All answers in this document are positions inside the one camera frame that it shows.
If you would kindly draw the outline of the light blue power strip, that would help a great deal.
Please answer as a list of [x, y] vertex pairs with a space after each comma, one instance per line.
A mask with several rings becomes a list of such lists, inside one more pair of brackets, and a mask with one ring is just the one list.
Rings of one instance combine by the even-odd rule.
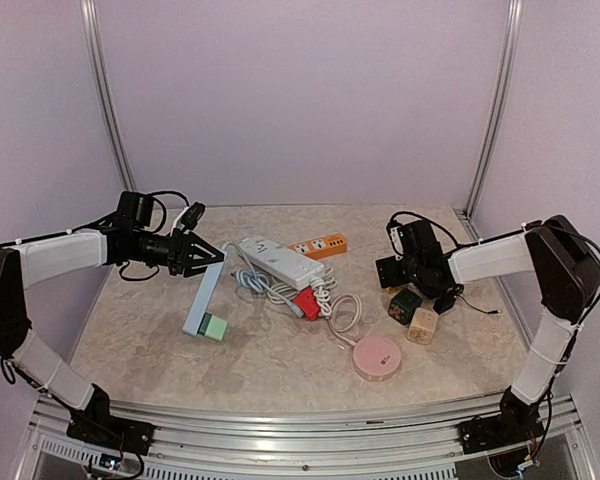
[[221, 276], [222, 269], [222, 263], [212, 264], [206, 269], [183, 325], [182, 330], [184, 333], [191, 336], [197, 336], [199, 334], [200, 326], [203, 323], [204, 316]]

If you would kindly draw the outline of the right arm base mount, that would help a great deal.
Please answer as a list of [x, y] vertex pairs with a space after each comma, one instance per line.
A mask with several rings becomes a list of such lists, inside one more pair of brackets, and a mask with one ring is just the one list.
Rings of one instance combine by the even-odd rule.
[[473, 454], [525, 442], [544, 434], [539, 402], [527, 405], [505, 394], [499, 411], [492, 416], [476, 416], [458, 424], [457, 431], [464, 454]]

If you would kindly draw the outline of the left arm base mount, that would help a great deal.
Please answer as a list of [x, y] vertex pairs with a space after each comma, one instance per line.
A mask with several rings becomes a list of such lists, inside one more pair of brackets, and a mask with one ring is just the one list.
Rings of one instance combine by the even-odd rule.
[[80, 411], [70, 414], [68, 437], [124, 453], [148, 454], [156, 429], [153, 424], [116, 416], [94, 420]]

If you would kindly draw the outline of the red cube socket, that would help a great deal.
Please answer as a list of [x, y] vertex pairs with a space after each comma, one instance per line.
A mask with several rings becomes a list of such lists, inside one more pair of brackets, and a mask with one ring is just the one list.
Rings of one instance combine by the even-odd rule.
[[309, 321], [317, 320], [321, 314], [321, 308], [310, 287], [301, 290], [293, 299], [293, 303]]

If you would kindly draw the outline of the beige cube adapter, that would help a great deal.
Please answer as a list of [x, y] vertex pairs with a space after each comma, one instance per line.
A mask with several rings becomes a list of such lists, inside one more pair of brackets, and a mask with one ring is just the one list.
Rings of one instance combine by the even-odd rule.
[[439, 315], [433, 310], [418, 307], [415, 309], [406, 333], [406, 339], [419, 344], [430, 345], [436, 333]]

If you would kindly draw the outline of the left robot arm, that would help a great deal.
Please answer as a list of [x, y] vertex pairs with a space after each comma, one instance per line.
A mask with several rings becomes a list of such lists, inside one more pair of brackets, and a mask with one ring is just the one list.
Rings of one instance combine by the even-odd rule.
[[86, 225], [64, 232], [0, 244], [0, 359], [8, 371], [50, 394], [75, 423], [101, 445], [113, 443], [120, 424], [110, 399], [87, 381], [35, 333], [25, 292], [76, 271], [132, 262], [183, 278], [220, 264], [224, 253], [195, 233], [205, 212], [187, 203], [167, 234], [150, 230], [158, 193], [121, 193], [117, 208]]

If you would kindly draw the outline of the dark green cube adapter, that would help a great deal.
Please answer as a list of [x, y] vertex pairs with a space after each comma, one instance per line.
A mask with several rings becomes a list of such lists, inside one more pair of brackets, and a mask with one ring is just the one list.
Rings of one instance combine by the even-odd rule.
[[422, 305], [422, 298], [409, 289], [394, 295], [388, 307], [388, 315], [403, 326], [409, 326], [415, 311]]

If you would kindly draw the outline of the long white power strip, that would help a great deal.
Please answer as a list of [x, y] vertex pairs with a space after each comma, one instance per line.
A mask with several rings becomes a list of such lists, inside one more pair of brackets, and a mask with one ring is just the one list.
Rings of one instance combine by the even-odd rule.
[[247, 238], [238, 246], [254, 266], [296, 290], [307, 288], [314, 277], [324, 276], [321, 262], [265, 237]]

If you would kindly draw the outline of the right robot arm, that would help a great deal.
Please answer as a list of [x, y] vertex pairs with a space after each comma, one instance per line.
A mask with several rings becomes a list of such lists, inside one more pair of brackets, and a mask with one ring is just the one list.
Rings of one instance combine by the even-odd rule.
[[492, 436], [511, 444], [529, 429], [600, 300], [600, 248], [558, 214], [486, 240], [456, 242], [444, 251], [436, 234], [445, 227], [416, 213], [402, 223], [402, 215], [394, 213], [386, 225], [394, 253], [376, 262], [380, 284], [414, 287], [437, 314], [449, 311], [471, 282], [522, 272], [536, 278], [541, 318], [522, 370], [491, 423]]

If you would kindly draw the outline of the light green plug adapter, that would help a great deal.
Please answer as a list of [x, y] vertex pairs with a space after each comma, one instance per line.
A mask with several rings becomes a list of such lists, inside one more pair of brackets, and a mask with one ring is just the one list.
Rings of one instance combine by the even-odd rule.
[[228, 328], [228, 322], [216, 315], [206, 312], [198, 327], [198, 334], [208, 339], [222, 341]]

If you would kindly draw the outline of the black charger plug with cable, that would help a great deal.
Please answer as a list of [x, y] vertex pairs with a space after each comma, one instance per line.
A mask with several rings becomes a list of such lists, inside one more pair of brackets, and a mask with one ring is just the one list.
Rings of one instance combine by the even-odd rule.
[[462, 303], [464, 303], [467, 307], [469, 307], [470, 309], [477, 311], [481, 314], [484, 315], [498, 315], [501, 313], [501, 311], [499, 309], [492, 309], [492, 310], [484, 310], [481, 309], [473, 304], [471, 304], [463, 295], [461, 294], [445, 294], [442, 295], [440, 298], [436, 299], [434, 301], [433, 304], [433, 311], [438, 314], [438, 315], [442, 315], [445, 312], [449, 311], [456, 303], [457, 300], [460, 300]]

